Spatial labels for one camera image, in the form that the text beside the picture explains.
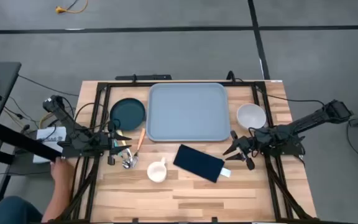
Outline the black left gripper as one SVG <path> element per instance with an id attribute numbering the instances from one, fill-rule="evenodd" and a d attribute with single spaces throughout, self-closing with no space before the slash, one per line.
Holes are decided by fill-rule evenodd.
<path id="1" fill-rule="evenodd" d="M 100 141 L 102 145 L 107 145 L 108 150 L 108 165 L 113 166 L 115 164 L 114 155 L 119 154 L 121 151 L 129 149 L 131 145 L 128 146 L 114 146 L 114 139 L 118 141 L 128 141 L 131 138 L 122 136 L 117 133 L 116 126 L 113 121 L 107 121 L 100 134 Z"/>

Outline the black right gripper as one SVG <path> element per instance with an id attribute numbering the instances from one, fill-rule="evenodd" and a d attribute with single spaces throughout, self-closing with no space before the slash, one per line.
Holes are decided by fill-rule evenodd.
<path id="1" fill-rule="evenodd" d="M 223 154 L 227 155 L 229 153 L 234 152 L 237 149 L 239 150 L 239 152 L 233 156 L 226 158 L 226 160 L 242 161 L 242 162 L 245 161 L 247 168 L 249 170 L 255 169 L 255 164 L 253 160 L 248 156 L 248 154 L 251 152 L 251 147 L 252 147 L 249 138 L 245 136 L 239 138 L 235 131 L 231 131 L 231 136 L 232 136 L 232 144 Z"/>

